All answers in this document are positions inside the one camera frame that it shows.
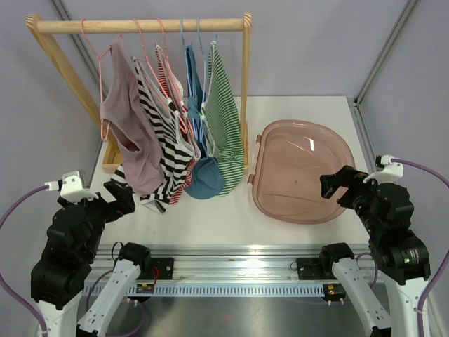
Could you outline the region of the black white striped tank top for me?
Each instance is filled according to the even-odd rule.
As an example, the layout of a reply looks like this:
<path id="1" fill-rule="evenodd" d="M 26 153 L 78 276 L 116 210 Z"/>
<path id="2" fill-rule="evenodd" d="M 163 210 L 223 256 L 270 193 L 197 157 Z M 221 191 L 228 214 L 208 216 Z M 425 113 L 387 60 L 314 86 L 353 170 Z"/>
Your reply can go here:
<path id="1" fill-rule="evenodd" d="M 182 117 L 171 98 L 162 94 L 136 57 L 132 58 L 138 81 L 138 98 L 162 149 L 160 167 L 163 181 L 151 194 L 141 194 L 140 203 L 163 214 L 179 201 L 192 182 L 194 148 L 182 131 Z"/>

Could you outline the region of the mauve tank top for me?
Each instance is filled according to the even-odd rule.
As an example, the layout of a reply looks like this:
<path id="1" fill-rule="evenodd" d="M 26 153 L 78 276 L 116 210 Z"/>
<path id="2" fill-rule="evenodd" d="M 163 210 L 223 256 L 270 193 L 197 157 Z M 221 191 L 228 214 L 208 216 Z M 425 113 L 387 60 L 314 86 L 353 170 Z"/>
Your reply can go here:
<path id="1" fill-rule="evenodd" d="M 164 179 L 160 167 L 162 149 L 140 103 L 138 80 L 120 44 L 111 44 L 110 53 L 112 85 L 100 103 L 100 116 L 122 154 L 123 175 L 119 182 L 130 185 L 137 194 L 151 194 Z"/>

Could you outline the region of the blue tank top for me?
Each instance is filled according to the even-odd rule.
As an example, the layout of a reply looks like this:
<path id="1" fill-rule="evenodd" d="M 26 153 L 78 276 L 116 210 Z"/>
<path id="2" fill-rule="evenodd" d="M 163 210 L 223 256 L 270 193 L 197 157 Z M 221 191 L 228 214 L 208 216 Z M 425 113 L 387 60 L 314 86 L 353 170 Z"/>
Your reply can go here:
<path id="1" fill-rule="evenodd" d="M 213 157 L 202 157 L 200 151 L 200 159 L 192 171 L 193 182 L 186 188 L 186 193 L 190 197 L 199 200 L 210 199 L 218 196 L 223 190 L 225 178 L 218 168 L 216 154 L 216 145 Z"/>

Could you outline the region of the pink hanger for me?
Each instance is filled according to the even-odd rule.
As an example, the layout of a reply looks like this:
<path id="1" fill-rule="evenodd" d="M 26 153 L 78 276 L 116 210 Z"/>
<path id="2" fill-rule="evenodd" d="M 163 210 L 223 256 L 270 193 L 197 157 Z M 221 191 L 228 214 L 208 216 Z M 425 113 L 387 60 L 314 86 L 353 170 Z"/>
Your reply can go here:
<path id="1" fill-rule="evenodd" d="M 184 104 L 183 87 L 182 84 L 177 80 L 170 66 L 166 43 L 166 32 L 162 20 L 158 18 L 157 21 L 161 28 L 163 37 L 163 46 L 155 44 L 156 60 L 159 71 L 158 78 L 163 87 L 165 88 L 167 94 L 170 96 L 170 99 L 172 100 L 173 104 L 176 106 L 176 110 L 179 112 L 179 116 L 182 118 L 182 120 L 185 122 L 188 128 L 187 135 L 184 134 L 186 140 L 190 142 L 190 144 L 194 148 L 194 151 L 196 151 L 196 143 L 192 124 L 189 121 L 187 114 L 188 110 Z"/>
<path id="2" fill-rule="evenodd" d="M 95 58 L 98 62 L 98 78 L 99 78 L 99 89 L 100 89 L 100 107 L 102 107 L 102 104 L 105 100 L 105 90 L 103 89 L 103 80 L 102 80 L 102 59 L 111 51 L 111 47 L 109 47 L 103 54 L 98 53 L 91 43 L 90 39 L 87 37 L 87 33 L 85 31 L 84 22 L 86 20 L 83 18 L 81 19 L 81 34 L 83 38 L 86 40 L 88 45 L 90 46 L 92 52 L 95 55 Z M 100 137 L 103 142 L 107 142 L 109 139 L 109 127 L 110 122 L 105 121 L 103 117 L 100 117 Z"/>
<path id="3" fill-rule="evenodd" d="M 163 87 L 163 85 L 162 85 L 161 82 L 159 81 L 159 78 L 158 78 L 158 76 L 156 75 L 156 72 L 154 71 L 154 69 L 153 69 L 153 67 L 152 67 L 152 65 L 151 65 L 151 63 L 150 63 L 149 56 L 148 56 L 148 54 L 147 54 L 147 49 L 146 49 L 146 46 L 145 46 L 145 38 L 144 38 L 144 35 L 143 35 L 143 32 L 142 32 L 140 23 L 139 23 L 138 20 L 135 19 L 135 18 L 133 18 L 132 21 L 135 23 L 135 25 L 136 25 L 136 27 L 137 27 L 137 29 L 138 29 L 138 33 L 139 33 L 139 35 L 140 35 L 140 39 L 141 39 L 141 43 L 142 43 L 142 50 L 143 50 L 143 53 L 144 53 L 144 60 L 145 60 L 145 62 L 147 63 L 148 68 L 151 70 L 151 73 L 152 73 L 154 79 L 156 80 L 157 84 L 159 85 L 159 90 L 162 91 L 163 96 L 164 96 L 165 98 L 170 98 L 170 96 L 167 94 L 165 88 Z M 181 130 L 185 135 L 187 135 L 188 128 L 187 128 L 185 122 L 182 120 L 181 117 L 179 117 L 178 119 L 180 120 L 180 130 Z"/>

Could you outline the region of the red white striped tank top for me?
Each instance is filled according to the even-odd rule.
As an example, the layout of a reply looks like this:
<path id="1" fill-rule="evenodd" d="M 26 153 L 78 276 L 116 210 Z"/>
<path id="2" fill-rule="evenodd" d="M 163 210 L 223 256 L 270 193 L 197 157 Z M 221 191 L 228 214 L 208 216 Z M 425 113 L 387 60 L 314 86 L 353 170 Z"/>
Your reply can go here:
<path id="1" fill-rule="evenodd" d="M 155 44 L 155 54 L 158 67 L 157 79 L 162 85 L 163 93 L 172 100 L 175 105 L 175 110 L 178 112 L 179 127 L 181 132 L 182 144 L 193 152 L 193 158 L 187 165 L 187 176 L 184 185 L 176 190 L 170 200 L 170 205 L 175 205 L 179 202 L 184 190 L 193 182 L 192 171 L 200 158 L 200 150 L 194 144 L 194 134 L 192 123 L 188 121 L 187 107 L 183 101 L 183 89 L 181 83 L 177 80 L 168 61 L 166 51 L 160 45 Z"/>

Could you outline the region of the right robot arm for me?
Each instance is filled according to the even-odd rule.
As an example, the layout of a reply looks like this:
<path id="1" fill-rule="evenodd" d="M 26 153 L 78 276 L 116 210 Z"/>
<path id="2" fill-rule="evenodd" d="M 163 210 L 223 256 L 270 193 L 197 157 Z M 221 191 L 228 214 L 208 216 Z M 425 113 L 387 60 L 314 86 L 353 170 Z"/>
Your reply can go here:
<path id="1" fill-rule="evenodd" d="M 338 204 L 355 211 L 368 233 L 368 248 L 384 276 L 389 309 L 385 310 L 362 279 L 355 255 L 346 243 L 324 246 L 319 272 L 336 278 L 361 320 L 367 336 L 426 336 L 429 320 L 424 305 L 431 267 L 424 242 L 410 229 L 414 212 L 406 188 L 396 184 L 403 165 L 383 156 L 378 171 L 368 174 L 351 166 L 320 177 L 321 196 L 330 199 L 339 188 L 346 192 Z"/>

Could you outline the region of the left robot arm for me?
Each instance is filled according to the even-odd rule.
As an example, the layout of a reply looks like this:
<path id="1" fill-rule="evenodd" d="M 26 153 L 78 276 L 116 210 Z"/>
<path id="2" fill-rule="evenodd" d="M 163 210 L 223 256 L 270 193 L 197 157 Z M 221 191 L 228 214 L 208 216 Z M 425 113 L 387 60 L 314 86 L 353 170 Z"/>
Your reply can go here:
<path id="1" fill-rule="evenodd" d="M 105 336 L 131 284 L 152 270 L 150 250 L 128 242 L 120 249 L 100 295 L 82 318 L 77 317 L 105 225 L 134 212 L 133 191 L 107 181 L 104 187 L 115 198 L 108 202 L 86 188 L 78 172 L 46 183 L 46 187 L 60 193 L 61 209 L 53 216 L 41 259 L 31 273 L 31 297 L 46 323 L 42 332 L 47 336 Z"/>

